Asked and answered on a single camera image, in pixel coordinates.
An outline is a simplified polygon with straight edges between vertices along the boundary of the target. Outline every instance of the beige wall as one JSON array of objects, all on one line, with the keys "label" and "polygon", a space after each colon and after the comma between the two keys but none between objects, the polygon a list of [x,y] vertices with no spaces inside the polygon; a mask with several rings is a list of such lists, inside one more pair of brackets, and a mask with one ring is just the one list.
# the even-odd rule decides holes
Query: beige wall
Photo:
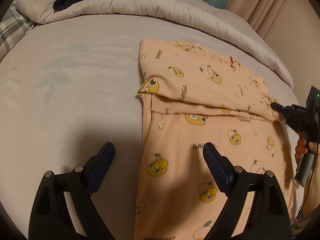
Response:
[{"label": "beige wall", "polygon": [[320,19],[308,0],[284,0],[264,40],[288,68],[305,106],[311,85],[320,89]]}]

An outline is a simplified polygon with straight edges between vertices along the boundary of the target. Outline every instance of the cartoon eye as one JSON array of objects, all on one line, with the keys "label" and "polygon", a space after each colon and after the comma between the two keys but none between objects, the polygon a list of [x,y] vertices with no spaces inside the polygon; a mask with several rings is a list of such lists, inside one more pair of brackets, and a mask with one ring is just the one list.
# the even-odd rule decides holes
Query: cartoon eye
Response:
[{"label": "cartoon eye", "polygon": [[196,114],[189,114],[190,119],[197,120],[198,116]]},{"label": "cartoon eye", "polygon": [[158,81],[155,78],[151,78],[149,80],[149,86],[150,87],[155,87],[158,84]]},{"label": "cartoon eye", "polygon": [[200,118],[200,121],[203,123],[207,123],[208,122],[208,118],[206,118],[205,116]]}]

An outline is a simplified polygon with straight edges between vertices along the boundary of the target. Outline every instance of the bed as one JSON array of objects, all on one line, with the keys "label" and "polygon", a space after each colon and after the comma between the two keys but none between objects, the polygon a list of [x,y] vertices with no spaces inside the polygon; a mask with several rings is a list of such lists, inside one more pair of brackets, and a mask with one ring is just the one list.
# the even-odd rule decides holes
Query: bed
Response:
[{"label": "bed", "polygon": [[[142,150],[142,38],[187,40],[232,55],[263,77],[282,105],[298,104],[281,61],[228,11],[200,0],[166,0],[167,6],[164,0],[89,0],[53,14],[54,0],[40,1],[18,0],[19,10],[39,24],[0,62],[0,200],[24,235],[44,172],[69,172],[110,141],[116,158],[92,201],[116,239],[133,239]],[[284,129],[295,171],[297,135]],[[300,187],[296,211],[302,198]]]}]

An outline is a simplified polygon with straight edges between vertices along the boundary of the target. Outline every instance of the garment tag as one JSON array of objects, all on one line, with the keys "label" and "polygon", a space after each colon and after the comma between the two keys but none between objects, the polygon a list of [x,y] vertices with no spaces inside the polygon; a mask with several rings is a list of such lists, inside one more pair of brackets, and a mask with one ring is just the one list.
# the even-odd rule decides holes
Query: garment tag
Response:
[{"label": "garment tag", "polygon": [[298,188],[299,188],[299,183],[296,180],[294,180],[293,189],[296,190]]}]

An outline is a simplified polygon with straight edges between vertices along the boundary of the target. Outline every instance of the pillow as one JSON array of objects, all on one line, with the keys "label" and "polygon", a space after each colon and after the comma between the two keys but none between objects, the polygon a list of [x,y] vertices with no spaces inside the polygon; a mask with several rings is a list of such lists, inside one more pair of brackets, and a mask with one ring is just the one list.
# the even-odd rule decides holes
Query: pillow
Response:
[{"label": "pillow", "polygon": [[0,23],[0,62],[10,49],[36,25],[16,9],[15,2],[10,5]]}]

